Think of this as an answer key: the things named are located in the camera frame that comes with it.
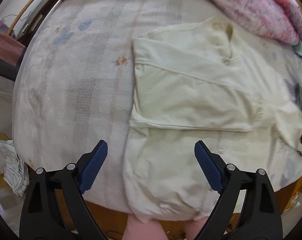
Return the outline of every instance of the white cloth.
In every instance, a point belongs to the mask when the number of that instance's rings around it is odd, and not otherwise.
[[[15,194],[23,196],[29,185],[27,165],[16,154],[13,140],[0,140],[0,151],[5,155],[4,180]]]
[[[208,184],[194,157],[198,140],[253,172],[267,168],[271,136],[302,152],[302,112],[281,75],[241,38],[244,33],[213,17],[134,39],[136,85],[124,181],[141,220],[210,214],[201,203]],[[211,145],[217,133],[210,130],[221,131],[225,141],[232,138],[232,151]]]

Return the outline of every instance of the floor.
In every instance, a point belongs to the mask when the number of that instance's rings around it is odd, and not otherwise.
[[[302,194],[297,200],[298,205],[282,215],[283,236],[293,229],[302,216]],[[0,176],[0,214],[17,235],[19,235],[22,207],[23,198],[15,195]]]
[[[3,177],[0,176],[0,214],[11,230],[19,235],[23,198],[14,194],[5,184]]]

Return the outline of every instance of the bed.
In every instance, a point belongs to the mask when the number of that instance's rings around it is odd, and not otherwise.
[[[57,170],[104,139],[108,158],[84,198],[131,213],[122,175],[134,88],[131,40],[159,26],[221,14],[210,0],[59,1],[33,37],[15,82],[13,138],[19,156],[34,170]],[[261,53],[274,60],[294,100],[302,62],[291,47],[273,51],[267,44],[275,41],[260,41]],[[284,64],[277,64],[278,55]],[[302,156],[273,140],[266,169],[280,190],[302,176]]]

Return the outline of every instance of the white bedsheet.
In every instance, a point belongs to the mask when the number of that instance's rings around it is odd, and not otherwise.
[[[109,155],[84,198],[131,213],[122,167],[134,88],[132,38],[221,14],[209,0],[63,1],[32,39],[14,87],[18,155],[34,169],[57,170],[104,139]],[[290,47],[270,51],[268,42],[261,53],[267,60],[286,56],[274,65],[292,88],[302,65]],[[267,162],[276,190],[302,175],[302,157],[281,141],[272,143]]]

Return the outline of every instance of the stain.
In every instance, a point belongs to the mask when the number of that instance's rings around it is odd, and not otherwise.
[[[126,65],[127,64],[127,58],[124,57],[119,57],[118,60],[116,61],[116,64],[118,66]]]
[[[296,105],[297,104],[297,94],[296,94],[296,90],[295,90],[295,85],[294,84],[291,84],[291,82],[287,79],[283,79],[286,87],[287,87],[287,90],[289,92],[289,95],[290,95],[290,101],[295,103]]]
[[[44,92],[40,89],[30,89],[28,93],[29,102],[33,111],[40,113],[43,107]]]
[[[284,188],[289,185],[289,179],[287,179],[283,174],[281,177],[280,187]]]
[[[30,158],[28,159],[28,165],[34,169],[33,161]]]
[[[228,35],[229,41],[231,41],[232,36],[233,36],[233,27],[231,24],[228,24],[226,33]]]
[[[53,40],[52,44],[54,46],[65,44],[73,36],[73,34],[74,34],[73,32],[70,33],[68,27],[64,27],[59,33],[59,36]]]
[[[293,178],[295,175],[295,162],[293,160],[288,159],[286,169],[288,178]]]
[[[275,174],[272,174],[272,175],[270,176],[270,181],[271,181],[271,182],[273,182],[274,176],[275,176]]]
[[[275,52],[271,53],[271,58],[276,61],[278,59],[278,55]]]
[[[91,23],[92,23],[92,20],[86,20],[84,22],[81,22],[80,25],[78,26],[78,29],[80,31],[85,31],[87,28],[90,27]]]
[[[214,22],[213,24],[212,24],[212,28],[214,29],[214,30],[222,30],[223,29],[223,26],[222,26],[222,24],[220,23],[220,22]]]

